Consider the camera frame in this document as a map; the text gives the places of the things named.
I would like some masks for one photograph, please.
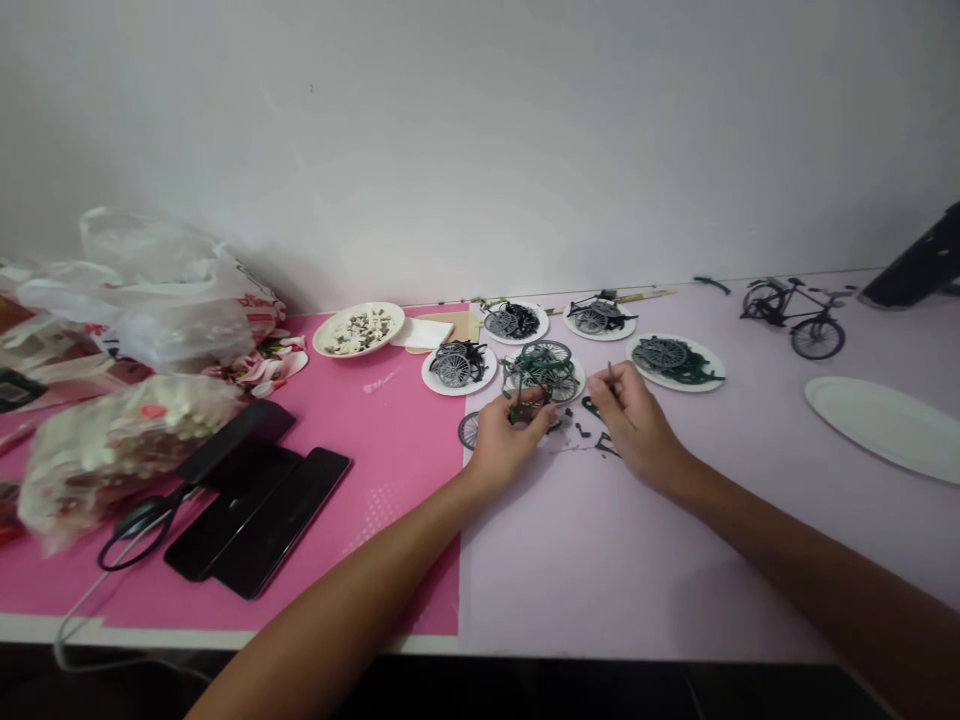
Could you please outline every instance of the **black phone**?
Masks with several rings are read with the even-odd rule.
[[[245,468],[237,470],[237,485],[246,487],[246,492],[240,497],[218,495],[170,543],[163,554],[164,562],[190,582],[206,580],[234,536],[301,462],[299,454],[276,446],[251,453]]]
[[[351,462],[330,450],[312,450],[280,481],[217,557],[213,577],[242,598],[259,597]]]

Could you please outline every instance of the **pink table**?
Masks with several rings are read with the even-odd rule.
[[[445,305],[407,314],[464,309],[466,305]],[[309,342],[327,317],[292,318],[287,327]],[[465,400],[441,397],[423,385],[424,355],[388,347],[355,360],[331,360],[309,352],[309,365],[271,397],[297,418],[283,444],[304,455],[326,447],[353,458],[354,465],[264,595],[246,602],[215,580],[189,583],[157,553],[118,573],[91,598],[81,615],[97,620],[78,636],[84,642],[240,647],[316,578],[461,469],[456,428]],[[391,373],[395,375],[378,390],[364,391]],[[28,417],[0,417],[0,433]],[[0,477],[22,477],[27,453],[25,444],[0,459]],[[173,534],[199,509],[182,510]],[[49,642],[59,617],[99,576],[94,559],[107,535],[104,528],[48,559],[32,539],[0,549],[0,640]],[[456,636],[458,574],[459,541],[420,589],[399,635]]]

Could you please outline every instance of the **white oval plate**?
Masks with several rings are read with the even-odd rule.
[[[633,349],[640,344],[641,340],[649,340],[654,336],[662,337],[667,340],[679,340],[687,343],[691,350],[693,350],[695,353],[703,355],[703,357],[706,358],[707,366],[704,368],[706,372],[713,371],[722,378],[727,377],[727,369],[723,366],[720,358],[718,358],[716,354],[710,350],[710,348],[704,347],[695,340],[680,337],[679,335],[674,335],[673,333],[642,333],[637,335],[634,341],[627,343],[627,360],[633,362]],[[650,382],[655,382],[657,385],[663,385],[671,390],[679,390],[680,392],[710,392],[711,390],[716,390],[718,387],[723,385],[723,380],[714,380],[713,382],[704,383],[703,385],[684,385],[683,383],[678,383],[676,380],[663,377],[659,373],[647,372],[636,363],[633,363],[633,366]]]
[[[390,319],[393,321],[393,323],[386,335],[384,335],[379,341],[368,347],[366,350],[361,350],[360,352],[352,353],[350,355],[335,355],[334,353],[328,353],[323,349],[325,346],[333,344],[333,328],[337,326],[337,323],[341,322],[342,320],[346,320],[351,315],[366,310],[384,310],[385,312],[389,313]],[[346,310],[341,310],[333,317],[328,318],[323,325],[317,328],[317,331],[313,334],[313,349],[324,357],[332,357],[336,360],[360,357],[361,355],[369,355],[370,353],[376,352],[382,348],[384,345],[390,342],[390,339],[394,335],[400,332],[400,328],[403,327],[404,318],[406,318],[406,315],[403,313],[403,308],[401,308],[399,305],[394,305],[393,303],[373,302],[354,305],[353,307],[349,307]]]
[[[522,348],[521,348],[520,350],[517,350],[516,352],[510,353],[510,354],[507,355],[507,357],[504,358],[504,359],[505,359],[505,360],[510,360],[510,361],[512,362],[512,361],[516,360],[516,359],[520,356],[520,353],[521,353],[521,352],[523,352],[523,349],[522,349]],[[575,357],[571,357],[571,358],[570,358],[570,362],[573,363],[573,377],[578,380],[577,394],[574,395],[574,396],[573,396],[572,398],[570,398],[569,400],[564,400],[562,403],[554,403],[555,405],[566,405],[566,404],[569,403],[569,402],[573,402],[573,401],[576,400],[578,397],[580,397],[580,393],[583,392],[583,388],[586,387],[586,385],[587,385],[587,374],[583,371],[583,365],[581,365],[581,364],[580,364],[580,361],[577,360]],[[506,374],[504,374],[504,377],[506,378],[506,389],[507,389],[507,390],[516,390],[516,389],[517,389],[517,386],[514,385],[513,380],[512,380],[510,377],[508,377]]]
[[[803,393],[820,417],[857,445],[908,470],[960,484],[960,421],[854,378],[816,378]]]
[[[423,361],[423,366],[420,368],[420,377],[423,378],[423,384],[428,388],[439,395],[446,395],[447,397],[461,397],[463,395],[475,393],[481,388],[485,388],[493,381],[493,378],[496,376],[497,370],[500,367],[500,363],[497,360],[496,354],[488,345],[483,350],[483,361],[487,366],[487,369],[483,373],[483,379],[480,382],[467,383],[462,388],[448,388],[446,385],[440,382],[440,378],[437,377],[436,373],[430,372],[430,363],[432,363],[436,357],[436,350],[427,355],[427,359]]]
[[[597,333],[596,335],[591,335],[590,333],[583,332],[583,330],[577,327],[577,324],[574,322],[573,318],[567,314],[569,312],[570,312],[570,304],[568,303],[567,308],[563,313],[564,324],[568,328],[570,328],[570,331],[574,335],[585,337],[587,340],[599,340],[600,342],[610,342],[612,340],[623,340],[625,337],[630,337],[631,335],[633,335],[633,331],[637,329],[636,320],[627,320],[623,323],[623,328],[621,328],[620,330],[614,330],[613,332],[603,332],[603,333]]]
[[[547,334],[547,330],[550,329],[550,316],[547,315],[546,311],[539,305],[534,305],[533,303],[524,302],[523,300],[511,300],[514,305],[522,305],[523,307],[530,308],[535,313],[537,313],[537,320],[540,321],[540,327],[537,328],[537,331],[528,338],[523,340],[513,340],[511,338],[502,338],[498,335],[494,335],[492,332],[484,327],[483,331],[487,334],[487,337],[491,340],[496,340],[498,343],[503,345],[526,345],[528,342],[533,342],[534,340],[539,340],[544,335]]]

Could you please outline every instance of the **person's left hand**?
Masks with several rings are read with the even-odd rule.
[[[523,391],[524,401],[543,396],[539,387]],[[510,424],[510,407],[516,402],[516,391],[510,399],[502,394],[480,411],[477,447],[465,468],[491,496],[499,495],[533,454],[537,443],[556,422],[556,405],[546,405],[537,412],[530,424],[521,429]]]

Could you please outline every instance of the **desk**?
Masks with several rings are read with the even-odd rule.
[[[836,289],[863,285],[873,274],[805,279]],[[653,387],[678,435],[752,492],[960,608],[960,488],[870,455],[803,399],[809,379],[850,375],[960,416],[960,383],[953,380],[960,304],[931,301],[882,313],[850,302],[836,313],[846,348],[814,363],[793,353],[785,330],[739,320],[746,283],[730,286],[729,297],[684,285],[677,295],[628,306],[640,315],[638,332],[696,339],[726,363],[728,380],[711,393]],[[586,294],[528,299],[551,308]],[[294,318],[290,326],[309,336],[320,321]],[[608,359],[624,359],[629,342],[579,338],[560,316],[551,318],[547,337],[568,344],[588,374]],[[501,358],[515,349],[491,346]],[[356,462],[263,598],[246,603],[213,580],[191,585],[158,556],[106,584],[119,588],[104,588],[100,607],[95,602],[86,611],[97,619],[76,641],[242,647],[315,577],[445,482],[469,457],[457,424],[498,392],[499,378],[467,398],[442,398],[420,380],[423,357],[387,348],[335,361],[311,351],[306,370],[274,395],[298,418],[285,444],[299,452],[322,445]],[[379,390],[363,391],[394,370]],[[599,429],[579,404],[573,409],[585,429]],[[0,432],[22,422],[12,417],[0,418]],[[578,440],[577,431],[566,439]],[[706,528],[639,485],[615,458],[550,456],[546,443],[557,442],[565,440],[545,441],[545,452],[503,502],[438,563],[402,624],[401,651],[831,659],[804,621]],[[16,476],[25,459],[23,448],[8,455],[0,473]],[[180,521],[189,519],[185,513]],[[0,550],[0,640],[52,640],[59,616],[97,575],[93,557],[103,535],[48,561],[32,542]]]

